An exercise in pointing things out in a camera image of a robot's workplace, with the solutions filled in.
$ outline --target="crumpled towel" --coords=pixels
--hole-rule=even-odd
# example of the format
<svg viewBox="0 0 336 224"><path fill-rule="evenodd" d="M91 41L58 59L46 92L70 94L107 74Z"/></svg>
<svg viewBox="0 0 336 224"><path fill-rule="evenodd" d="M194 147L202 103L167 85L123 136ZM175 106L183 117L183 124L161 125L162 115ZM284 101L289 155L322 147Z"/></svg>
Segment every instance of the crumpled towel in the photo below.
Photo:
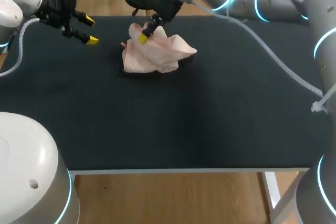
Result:
<svg viewBox="0 0 336 224"><path fill-rule="evenodd" d="M179 35L168 38L162 26L155 30L145 44L141 44L138 37L142 30L140 25L133 23L129 29L131 39L127 41L127 44L121 43L125 48L122 52L125 72L172 72L179 68L179 60L197 52Z"/></svg>

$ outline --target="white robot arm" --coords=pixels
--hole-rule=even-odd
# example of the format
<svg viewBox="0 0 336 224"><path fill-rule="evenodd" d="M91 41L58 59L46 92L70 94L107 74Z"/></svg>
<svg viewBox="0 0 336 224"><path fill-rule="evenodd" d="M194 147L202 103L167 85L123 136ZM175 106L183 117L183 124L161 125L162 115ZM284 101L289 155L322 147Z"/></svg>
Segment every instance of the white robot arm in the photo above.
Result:
<svg viewBox="0 0 336 224"><path fill-rule="evenodd" d="M18 20L19 17L30 18L33 15L38 17L44 24L55 28L62 28L62 34L68 38L75 37L84 44L95 44L98 39L90 35L80 33L73 30L70 26L70 19L77 18L89 26L95 22L83 12L75 10L77 0L0 0L2 3L7 3L6 7L0 7L0 53L12 38L14 31L20 25L16 24L13 27L13 22L10 22L10 17Z"/></svg>
<svg viewBox="0 0 336 224"><path fill-rule="evenodd" d="M158 25L170 22L184 3L193 0L162 0L143 36ZM310 27L315 44L314 57L321 68L328 93L336 88L336 0L202 0L216 14L261 22L295 22ZM330 147L303 176L296 190L296 204L302 223L336 223L336 95L328 100L333 134Z"/></svg>

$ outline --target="black table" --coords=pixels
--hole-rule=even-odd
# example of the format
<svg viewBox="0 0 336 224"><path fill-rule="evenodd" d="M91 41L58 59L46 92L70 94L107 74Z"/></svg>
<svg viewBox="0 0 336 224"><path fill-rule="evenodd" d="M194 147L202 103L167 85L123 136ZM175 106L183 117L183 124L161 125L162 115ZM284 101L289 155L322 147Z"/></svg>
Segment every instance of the black table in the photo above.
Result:
<svg viewBox="0 0 336 224"><path fill-rule="evenodd" d="M0 79L0 111L28 116L54 137L70 170L276 169L310 167L330 135L318 98L288 77L235 24L177 17L166 26L198 53L168 74L122 72L122 46L132 22L95 17L100 39L84 46L33 24L24 58ZM318 88L309 29L247 22L299 76ZM17 59L17 42L3 70Z"/></svg>

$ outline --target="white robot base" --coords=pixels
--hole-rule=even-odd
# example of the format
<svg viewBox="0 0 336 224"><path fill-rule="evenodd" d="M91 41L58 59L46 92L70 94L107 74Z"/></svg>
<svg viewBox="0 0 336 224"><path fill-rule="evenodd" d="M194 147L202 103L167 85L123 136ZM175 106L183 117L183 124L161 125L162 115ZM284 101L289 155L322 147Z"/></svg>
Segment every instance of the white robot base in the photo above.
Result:
<svg viewBox="0 0 336 224"><path fill-rule="evenodd" d="M0 223L76 224L79 199L49 132L0 112Z"/></svg>

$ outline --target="wooden floor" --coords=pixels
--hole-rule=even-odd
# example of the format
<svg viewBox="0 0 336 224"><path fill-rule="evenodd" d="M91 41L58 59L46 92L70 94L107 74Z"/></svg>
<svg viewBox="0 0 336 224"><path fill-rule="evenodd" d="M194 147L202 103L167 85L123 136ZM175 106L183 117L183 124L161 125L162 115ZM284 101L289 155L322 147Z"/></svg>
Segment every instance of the wooden floor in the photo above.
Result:
<svg viewBox="0 0 336 224"><path fill-rule="evenodd" d="M78 0L77 9L99 16L134 11L124 0ZM186 5L179 15L206 14ZM277 176L284 192L295 173ZM260 185L256 173L77 176L80 224L269 223Z"/></svg>

